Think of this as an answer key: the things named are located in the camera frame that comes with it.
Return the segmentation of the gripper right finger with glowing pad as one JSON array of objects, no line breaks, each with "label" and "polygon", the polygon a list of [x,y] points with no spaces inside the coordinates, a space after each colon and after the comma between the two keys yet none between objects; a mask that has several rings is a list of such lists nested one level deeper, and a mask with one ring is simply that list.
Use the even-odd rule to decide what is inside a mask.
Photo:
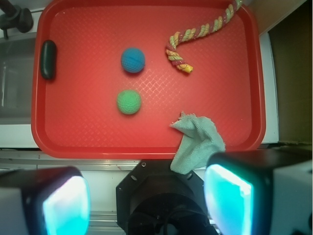
[{"label": "gripper right finger with glowing pad", "polygon": [[223,235],[310,235],[313,153],[272,148],[214,154],[204,197]]}]

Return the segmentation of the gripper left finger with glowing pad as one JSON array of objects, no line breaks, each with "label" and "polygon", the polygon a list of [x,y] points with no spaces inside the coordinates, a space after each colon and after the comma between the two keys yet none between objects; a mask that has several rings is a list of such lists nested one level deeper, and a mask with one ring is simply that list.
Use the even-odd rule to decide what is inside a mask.
[{"label": "gripper left finger with glowing pad", "polygon": [[90,208],[88,183],[75,167],[0,173],[2,235],[84,235]]}]

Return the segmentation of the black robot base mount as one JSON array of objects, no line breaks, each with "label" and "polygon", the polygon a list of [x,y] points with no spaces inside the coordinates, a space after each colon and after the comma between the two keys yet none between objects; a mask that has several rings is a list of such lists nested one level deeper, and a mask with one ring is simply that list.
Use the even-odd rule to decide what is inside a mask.
[{"label": "black robot base mount", "polygon": [[142,160],[116,186],[118,226],[128,235],[216,235],[204,181],[170,170],[170,160]]}]

